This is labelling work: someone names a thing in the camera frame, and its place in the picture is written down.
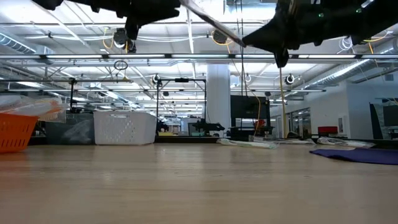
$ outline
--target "computer monitor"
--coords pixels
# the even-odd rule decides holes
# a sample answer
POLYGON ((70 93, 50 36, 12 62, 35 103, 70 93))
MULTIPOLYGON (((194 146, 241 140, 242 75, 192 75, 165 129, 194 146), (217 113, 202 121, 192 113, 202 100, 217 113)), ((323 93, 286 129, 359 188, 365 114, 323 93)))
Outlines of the computer monitor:
POLYGON ((231 96, 231 118, 251 118, 266 119, 269 116, 269 101, 266 97, 259 97, 259 101, 254 96, 231 96))
POLYGON ((383 107, 384 125, 398 126, 398 106, 385 106, 383 107))

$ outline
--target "purple cloth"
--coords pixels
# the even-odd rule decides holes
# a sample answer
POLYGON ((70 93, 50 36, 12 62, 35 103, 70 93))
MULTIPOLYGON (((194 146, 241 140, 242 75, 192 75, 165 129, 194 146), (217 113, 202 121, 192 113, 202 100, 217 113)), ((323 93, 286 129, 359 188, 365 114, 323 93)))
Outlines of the purple cloth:
POLYGON ((347 151, 336 149, 317 149, 310 151, 310 153, 342 161, 398 165, 398 150, 354 149, 347 151))

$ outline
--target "fluorescent light fixture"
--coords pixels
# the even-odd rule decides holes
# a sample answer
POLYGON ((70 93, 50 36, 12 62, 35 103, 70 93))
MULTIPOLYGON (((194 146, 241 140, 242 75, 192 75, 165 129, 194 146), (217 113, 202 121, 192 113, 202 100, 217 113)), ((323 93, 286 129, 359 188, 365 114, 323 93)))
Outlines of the fluorescent light fixture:
POLYGON ((164 58, 164 54, 117 54, 109 55, 109 58, 164 58))
POLYGON ((295 90, 292 94, 297 94, 297 93, 321 93, 324 92, 324 90, 295 90))
POLYGON ((53 91, 56 91, 56 92, 70 92, 70 90, 43 90, 43 91, 49 91, 49 92, 53 92, 53 91))
POLYGON ((73 97, 74 100, 77 101, 88 101, 86 98, 82 98, 82 97, 73 97))
POLYGON ((172 58, 228 58, 226 54, 173 54, 172 58))
POLYGON ((0 55, 0 59, 40 59, 39 55, 0 55))
MULTIPOLYGON (((235 57, 236 58, 242 58, 242 55, 236 55, 235 57)), ((265 55, 258 55, 258 54, 249 55, 249 54, 246 54, 246 55, 243 55, 243 58, 274 58, 274 55, 272 55, 272 54, 265 54, 265 55)))
POLYGON ((48 59, 102 58, 102 55, 47 55, 48 59))
POLYGON ((363 59, 383 59, 383 58, 398 58, 398 55, 391 55, 391 54, 381 54, 381 55, 363 55, 363 59))
POLYGON ((361 7, 364 9, 366 8, 369 4, 371 4, 374 0, 367 0, 366 2, 362 3, 361 7))
POLYGON ((113 92, 111 92, 111 91, 108 91, 108 92, 106 92, 105 94, 107 94, 109 97, 112 97, 112 98, 114 98, 114 99, 118 99, 119 97, 117 96, 117 94, 115 94, 115 93, 113 93, 113 92))
POLYGON ((50 94, 53 94, 54 96, 61 96, 61 94, 53 93, 53 92, 50 92, 50 94))
POLYGON ((299 55, 299 58, 312 58, 312 59, 341 59, 341 58, 355 58, 355 55, 299 55))
POLYGON ((18 90, 7 90, 12 92, 38 92, 40 90, 33 90, 33 89, 18 89, 18 90))
POLYGON ((42 85, 40 85, 38 83, 34 83, 34 82, 17 82, 17 83, 21 84, 21 85, 33 87, 33 88, 42 88, 43 87, 42 85))
POLYGON ((97 89, 95 89, 95 90, 76 90, 76 91, 79 91, 79 92, 102 92, 102 91, 103 92, 107 92, 109 90, 97 90, 97 89))
POLYGON ((100 49, 100 51, 105 52, 107 54, 109 54, 109 52, 106 49, 100 49))
POLYGON ((202 101, 203 102, 205 100, 204 99, 159 99, 159 101, 174 101, 174 102, 196 102, 196 101, 202 101))

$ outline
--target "white column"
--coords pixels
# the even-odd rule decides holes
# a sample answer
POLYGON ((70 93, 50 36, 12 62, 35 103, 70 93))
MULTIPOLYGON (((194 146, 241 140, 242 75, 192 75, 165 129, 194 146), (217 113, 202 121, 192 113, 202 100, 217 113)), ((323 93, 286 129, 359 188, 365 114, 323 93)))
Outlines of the white column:
POLYGON ((220 123, 224 132, 215 132, 223 137, 231 127, 231 79, 228 64, 207 65, 207 114, 206 122, 220 123))

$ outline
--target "white laundry basket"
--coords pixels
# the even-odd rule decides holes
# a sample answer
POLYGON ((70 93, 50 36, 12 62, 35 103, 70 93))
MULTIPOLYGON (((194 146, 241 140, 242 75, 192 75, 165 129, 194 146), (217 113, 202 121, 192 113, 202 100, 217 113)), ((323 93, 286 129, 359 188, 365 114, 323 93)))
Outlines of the white laundry basket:
POLYGON ((143 145, 155 141, 156 117, 141 112, 94 112, 95 144, 143 145))

